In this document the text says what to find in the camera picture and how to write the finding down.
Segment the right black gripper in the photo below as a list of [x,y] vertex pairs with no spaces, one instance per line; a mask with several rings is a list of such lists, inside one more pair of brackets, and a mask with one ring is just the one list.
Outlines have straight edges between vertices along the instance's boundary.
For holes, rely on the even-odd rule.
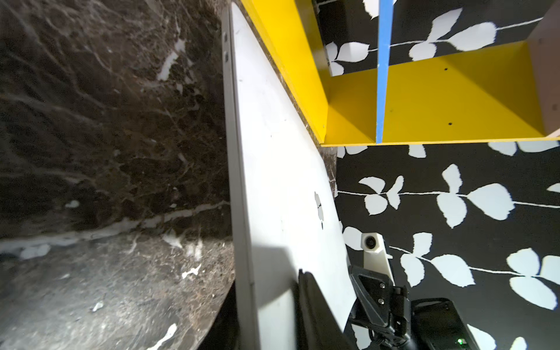
[[357,300],[349,321],[378,349],[478,349],[474,335],[447,298],[411,300],[386,274],[349,267]]

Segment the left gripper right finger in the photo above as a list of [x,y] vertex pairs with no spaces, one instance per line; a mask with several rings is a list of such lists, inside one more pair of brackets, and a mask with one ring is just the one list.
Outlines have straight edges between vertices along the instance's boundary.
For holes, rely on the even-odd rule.
[[351,349],[311,272],[298,272],[298,349]]

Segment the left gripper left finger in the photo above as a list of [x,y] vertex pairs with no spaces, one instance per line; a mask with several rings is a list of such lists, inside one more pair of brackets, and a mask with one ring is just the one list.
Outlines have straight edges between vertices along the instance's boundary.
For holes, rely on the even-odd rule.
[[236,283],[227,293],[208,333],[197,350],[235,350],[238,348],[239,320],[236,303]]

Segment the silver laptop computer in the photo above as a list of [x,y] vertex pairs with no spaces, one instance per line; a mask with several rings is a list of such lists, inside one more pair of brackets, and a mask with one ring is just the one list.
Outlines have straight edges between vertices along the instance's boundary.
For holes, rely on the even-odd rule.
[[240,1],[222,14],[240,349],[298,349],[298,272],[344,332],[355,295],[325,163]]

